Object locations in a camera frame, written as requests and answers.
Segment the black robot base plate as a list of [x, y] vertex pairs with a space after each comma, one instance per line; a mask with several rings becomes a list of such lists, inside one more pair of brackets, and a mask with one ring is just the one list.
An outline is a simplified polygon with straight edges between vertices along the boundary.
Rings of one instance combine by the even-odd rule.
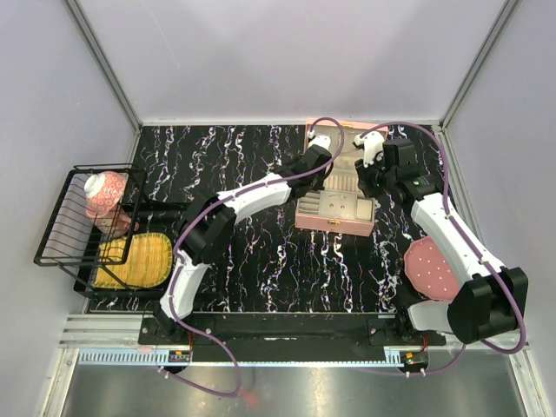
[[434, 331], [404, 328], [396, 314], [194, 312], [193, 328], [222, 341], [240, 362], [382, 361], [385, 347], [443, 347]]

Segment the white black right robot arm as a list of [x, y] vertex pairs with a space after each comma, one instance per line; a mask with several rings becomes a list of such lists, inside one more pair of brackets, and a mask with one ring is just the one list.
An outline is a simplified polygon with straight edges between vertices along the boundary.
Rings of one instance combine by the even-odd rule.
[[414, 344], [431, 330], [472, 344], [523, 332], [525, 272], [484, 247], [444, 196], [442, 180], [418, 164], [413, 143], [372, 132], [357, 135], [354, 146], [363, 151], [354, 164], [363, 194], [389, 195], [426, 233], [404, 256], [406, 277], [426, 298], [394, 323], [397, 339]]

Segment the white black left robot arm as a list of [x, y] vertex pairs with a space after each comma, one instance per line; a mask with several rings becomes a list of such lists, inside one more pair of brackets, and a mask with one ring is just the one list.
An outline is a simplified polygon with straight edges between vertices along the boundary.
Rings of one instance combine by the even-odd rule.
[[245, 186], [218, 193], [200, 189], [187, 207], [174, 246], [175, 267], [154, 309], [157, 333], [170, 344], [187, 335], [184, 320], [193, 310], [203, 276], [226, 252], [238, 222], [303, 197], [323, 185], [337, 154], [312, 144], [304, 153]]

